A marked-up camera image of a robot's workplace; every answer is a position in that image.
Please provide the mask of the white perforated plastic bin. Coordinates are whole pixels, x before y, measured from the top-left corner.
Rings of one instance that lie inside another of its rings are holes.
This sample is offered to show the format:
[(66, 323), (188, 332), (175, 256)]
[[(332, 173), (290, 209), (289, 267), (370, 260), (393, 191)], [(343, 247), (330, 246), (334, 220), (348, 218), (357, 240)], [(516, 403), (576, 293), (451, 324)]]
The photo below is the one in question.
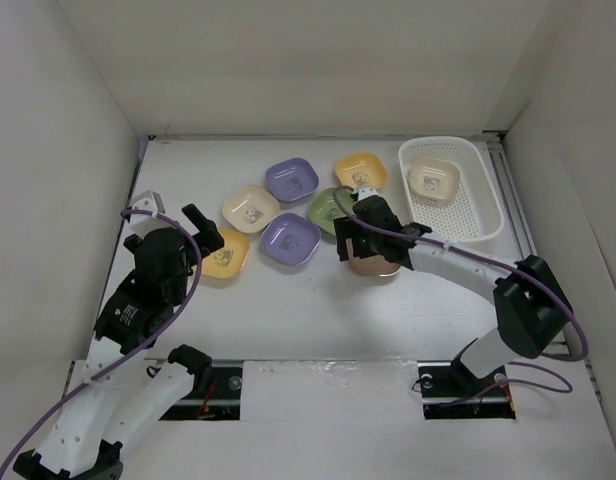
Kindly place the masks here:
[[(423, 158), (446, 161), (459, 171), (458, 192), (449, 200), (423, 198), (409, 186), (409, 173)], [(398, 161), (410, 218), (455, 242), (477, 243), (495, 238), (505, 221), (493, 182), (476, 146), (452, 136), (421, 137), (404, 142)]]

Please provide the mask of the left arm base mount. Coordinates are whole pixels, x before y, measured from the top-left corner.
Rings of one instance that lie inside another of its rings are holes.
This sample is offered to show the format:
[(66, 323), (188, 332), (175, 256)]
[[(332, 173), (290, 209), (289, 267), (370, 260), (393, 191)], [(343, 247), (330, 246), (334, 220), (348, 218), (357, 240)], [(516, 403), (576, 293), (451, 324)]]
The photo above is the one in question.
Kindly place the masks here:
[(220, 361), (204, 390), (193, 390), (161, 417), (162, 421), (238, 421), (241, 411), (243, 363)]

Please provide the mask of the yellow panda plate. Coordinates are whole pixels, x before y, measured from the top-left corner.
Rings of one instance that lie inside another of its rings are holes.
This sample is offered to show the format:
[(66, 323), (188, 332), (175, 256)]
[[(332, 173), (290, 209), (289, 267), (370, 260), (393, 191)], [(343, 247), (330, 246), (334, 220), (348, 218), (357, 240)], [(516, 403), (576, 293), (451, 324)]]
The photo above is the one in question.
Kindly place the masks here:
[(372, 152), (358, 152), (338, 160), (334, 172), (342, 185), (353, 188), (383, 188), (388, 173), (379, 157)]
[(236, 230), (220, 228), (224, 247), (206, 257), (201, 263), (201, 275), (228, 280), (239, 275), (246, 262), (250, 249), (248, 237)]

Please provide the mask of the green panda plate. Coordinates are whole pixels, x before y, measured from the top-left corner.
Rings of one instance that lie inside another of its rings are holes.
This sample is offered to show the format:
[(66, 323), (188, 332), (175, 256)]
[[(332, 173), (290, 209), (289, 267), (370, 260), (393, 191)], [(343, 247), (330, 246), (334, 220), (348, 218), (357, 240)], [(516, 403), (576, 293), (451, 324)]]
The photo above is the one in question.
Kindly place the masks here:
[(336, 191), (336, 187), (324, 189), (310, 204), (307, 213), (312, 223), (331, 236), (336, 235), (334, 221), (346, 217), (334, 199)]

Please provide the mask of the brown panda plate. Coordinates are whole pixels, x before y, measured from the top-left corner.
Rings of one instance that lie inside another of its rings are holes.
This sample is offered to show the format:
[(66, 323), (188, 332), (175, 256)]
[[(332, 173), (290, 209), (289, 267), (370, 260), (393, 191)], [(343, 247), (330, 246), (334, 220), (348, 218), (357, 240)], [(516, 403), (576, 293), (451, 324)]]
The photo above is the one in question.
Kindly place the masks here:
[(361, 276), (388, 277), (396, 274), (401, 266), (388, 262), (381, 255), (359, 258), (354, 255), (351, 239), (346, 241), (349, 268)]

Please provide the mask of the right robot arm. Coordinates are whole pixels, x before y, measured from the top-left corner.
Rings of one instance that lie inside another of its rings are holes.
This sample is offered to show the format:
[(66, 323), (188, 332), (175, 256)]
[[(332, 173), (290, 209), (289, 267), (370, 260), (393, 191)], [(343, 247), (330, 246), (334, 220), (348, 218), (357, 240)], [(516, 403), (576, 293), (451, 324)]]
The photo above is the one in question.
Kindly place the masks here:
[(547, 262), (535, 255), (506, 262), (443, 240), (423, 224), (403, 224), (374, 189), (338, 187), (333, 199), (340, 261), (381, 258), (411, 271), (442, 277), (489, 301), (496, 325), (466, 345), (447, 366), (451, 401), (439, 407), (455, 407), (484, 397), (494, 389), (512, 384), (501, 373), (506, 365), (531, 367), (547, 354), (547, 346), (566, 327), (582, 330), (563, 290)]

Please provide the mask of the cream panda plate on table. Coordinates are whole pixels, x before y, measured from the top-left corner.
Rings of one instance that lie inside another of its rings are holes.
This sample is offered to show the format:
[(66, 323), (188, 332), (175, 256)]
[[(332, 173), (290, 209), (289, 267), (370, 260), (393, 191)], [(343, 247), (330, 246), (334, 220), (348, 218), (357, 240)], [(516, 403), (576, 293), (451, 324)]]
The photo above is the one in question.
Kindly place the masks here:
[(244, 234), (255, 234), (267, 227), (279, 214), (279, 201), (267, 190), (256, 185), (247, 185), (222, 205), (224, 219)]

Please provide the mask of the near purple panda plate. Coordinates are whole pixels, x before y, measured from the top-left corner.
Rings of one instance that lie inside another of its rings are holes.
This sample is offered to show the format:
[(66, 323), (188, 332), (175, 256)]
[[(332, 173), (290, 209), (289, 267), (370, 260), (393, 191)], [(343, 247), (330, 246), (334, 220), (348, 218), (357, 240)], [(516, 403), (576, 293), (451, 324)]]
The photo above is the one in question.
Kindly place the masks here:
[(265, 228), (260, 248), (278, 262), (296, 266), (311, 258), (320, 240), (317, 225), (295, 213), (282, 213)]

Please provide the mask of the near yellow panda plate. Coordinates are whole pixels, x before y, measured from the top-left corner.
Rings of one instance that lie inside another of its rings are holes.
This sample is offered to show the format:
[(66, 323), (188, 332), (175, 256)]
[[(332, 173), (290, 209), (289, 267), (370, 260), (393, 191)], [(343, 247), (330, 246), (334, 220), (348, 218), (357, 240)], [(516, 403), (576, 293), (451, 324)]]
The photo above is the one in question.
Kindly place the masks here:
[(250, 249), (248, 237), (236, 230), (220, 228), (224, 247), (206, 257), (201, 263), (201, 275), (228, 280), (239, 275), (246, 262)]

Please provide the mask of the cream panda plate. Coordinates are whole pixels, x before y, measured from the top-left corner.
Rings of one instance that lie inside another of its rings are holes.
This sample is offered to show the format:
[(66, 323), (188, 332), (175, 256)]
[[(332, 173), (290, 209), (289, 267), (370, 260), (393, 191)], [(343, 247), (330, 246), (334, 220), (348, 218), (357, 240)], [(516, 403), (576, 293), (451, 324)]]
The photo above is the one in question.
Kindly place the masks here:
[(222, 205), (224, 219), (244, 234), (255, 234), (267, 227), (279, 214), (279, 201), (267, 190), (256, 185), (247, 185)]
[(455, 164), (434, 157), (416, 159), (407, 176), (408, 186), (416, 196), (438, 202), (449, 202), (457, 195), (460, 179)]

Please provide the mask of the far yellow panda plate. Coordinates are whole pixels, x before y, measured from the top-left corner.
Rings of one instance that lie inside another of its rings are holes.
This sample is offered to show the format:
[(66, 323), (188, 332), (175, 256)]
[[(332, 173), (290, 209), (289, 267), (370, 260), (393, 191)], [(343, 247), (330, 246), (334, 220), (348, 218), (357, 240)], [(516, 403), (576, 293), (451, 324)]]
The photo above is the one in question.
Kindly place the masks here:
[(353, 188), (383, 188), (388, 173), (379, 157), (372, 152), (358, 152), (338, 160), (334, 172), (342, 185)]

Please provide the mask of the far purple panda plate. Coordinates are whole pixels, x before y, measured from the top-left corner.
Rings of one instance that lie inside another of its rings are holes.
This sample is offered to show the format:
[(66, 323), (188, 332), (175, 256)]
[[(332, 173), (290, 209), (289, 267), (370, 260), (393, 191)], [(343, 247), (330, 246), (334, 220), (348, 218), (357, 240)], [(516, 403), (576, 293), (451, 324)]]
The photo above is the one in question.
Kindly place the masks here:
[(269, 167), (264, 175), (270, 193), (280, 202), (291, 203), (314, 193), (319, 176), (304, 158), (290, 158)]

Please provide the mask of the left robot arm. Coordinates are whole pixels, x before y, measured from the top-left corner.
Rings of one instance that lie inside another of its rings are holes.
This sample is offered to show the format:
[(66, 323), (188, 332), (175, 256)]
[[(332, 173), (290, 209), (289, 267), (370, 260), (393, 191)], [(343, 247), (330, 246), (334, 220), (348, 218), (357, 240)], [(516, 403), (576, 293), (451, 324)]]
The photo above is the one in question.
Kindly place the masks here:
[(134, 267), (95, 323), (81, 383), (34, 424), (3, 463), (20, 477), (118, 479), (141, 436), (178, 400), (210, 387), (211, 358), (181, 345), (128, 409), (116, 410), (157, 339), (192, 300), (203, 259), (224, 246), (216, 224), (195, 205), (182, 212), (196, 234), (158, 210), (133, 205), (122, 211), (126, 220), (145, 217), (157, 226), (125, 239)]

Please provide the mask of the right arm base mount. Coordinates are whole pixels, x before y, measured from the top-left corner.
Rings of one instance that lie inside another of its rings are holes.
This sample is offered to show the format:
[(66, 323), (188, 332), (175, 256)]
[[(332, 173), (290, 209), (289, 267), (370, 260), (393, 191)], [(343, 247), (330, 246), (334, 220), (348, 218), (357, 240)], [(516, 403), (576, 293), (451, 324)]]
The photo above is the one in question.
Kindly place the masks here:
[(411, 390), (420, 395), (425, 420), (514, 420), (510, 391), (500, 367), (483, 379), (460, 373), (451, 361), (422, 361)]

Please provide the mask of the purple panda plate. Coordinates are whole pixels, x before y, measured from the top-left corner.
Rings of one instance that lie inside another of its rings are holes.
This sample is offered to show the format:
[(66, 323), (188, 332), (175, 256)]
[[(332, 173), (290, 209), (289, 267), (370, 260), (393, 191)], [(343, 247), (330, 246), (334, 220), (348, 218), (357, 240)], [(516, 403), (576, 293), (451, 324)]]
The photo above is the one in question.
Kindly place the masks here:
[(304, 158), (290, 158), (269, 167), (264, 175), (270, 193), (280, 202), (291, 203), (314, 193), (319, 176)]
[(278, 262), (296, 266), (311, 258), (320, 240), (317, 225), (295, 213), (282, 213), (265, 228), (260, 248)]

